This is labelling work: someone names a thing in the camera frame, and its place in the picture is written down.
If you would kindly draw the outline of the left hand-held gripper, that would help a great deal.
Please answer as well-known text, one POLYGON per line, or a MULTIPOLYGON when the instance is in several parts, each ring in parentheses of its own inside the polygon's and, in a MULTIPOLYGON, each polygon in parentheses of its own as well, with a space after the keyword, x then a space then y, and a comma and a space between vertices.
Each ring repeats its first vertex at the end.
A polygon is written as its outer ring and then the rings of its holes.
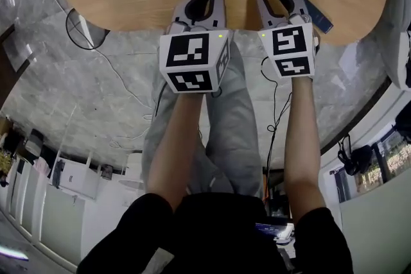
POLYGON ((168 86, 176 94, 218 91, 231 59, 225 0, 183 0, 173 20, 159 47, 159 70, 168 86))

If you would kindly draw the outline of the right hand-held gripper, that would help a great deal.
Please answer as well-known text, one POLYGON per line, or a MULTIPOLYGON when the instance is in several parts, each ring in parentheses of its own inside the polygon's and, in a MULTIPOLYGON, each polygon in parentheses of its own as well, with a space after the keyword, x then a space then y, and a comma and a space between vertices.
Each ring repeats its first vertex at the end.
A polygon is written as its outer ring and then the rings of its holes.
POLYGON ((320 37, 313 23, 304 20, 311 18, 304 0, 279 0, 290 16, 296 15, 286 22, 268 0, 256 2, 265 29, 258 35, 278 77, 314 76, 320 37))

